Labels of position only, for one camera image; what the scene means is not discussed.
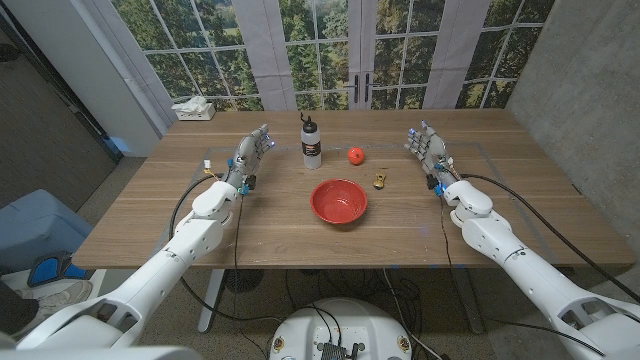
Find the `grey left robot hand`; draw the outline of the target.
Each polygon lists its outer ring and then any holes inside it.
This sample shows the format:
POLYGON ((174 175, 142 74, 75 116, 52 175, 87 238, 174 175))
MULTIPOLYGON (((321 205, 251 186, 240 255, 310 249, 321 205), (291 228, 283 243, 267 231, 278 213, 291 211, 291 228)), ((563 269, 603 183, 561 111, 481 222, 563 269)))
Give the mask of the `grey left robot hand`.
POLYGON ((260 161, 263 155, 275 145, 268 131, 268 125, 263 124, 244 137, 234 155, 227 161, 228 171, 222 180, 234 186, 242 195, 248 194, 255 188, 260 161))

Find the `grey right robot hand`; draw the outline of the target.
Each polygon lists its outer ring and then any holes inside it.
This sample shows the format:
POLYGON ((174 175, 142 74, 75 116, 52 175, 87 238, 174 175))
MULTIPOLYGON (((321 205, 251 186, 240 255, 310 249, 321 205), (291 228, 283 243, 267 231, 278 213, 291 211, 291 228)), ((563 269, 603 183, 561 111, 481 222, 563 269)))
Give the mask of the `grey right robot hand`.
POLYGON ((460 181, 461 177, 454 170, 454 160, 447 151, 444 140, 424 120, 421 121, 421 126, 421 131, 414 128, 408 131, 404 147, 420 162, 426 174, 428 189, 441 197, 445 190, 460 181))

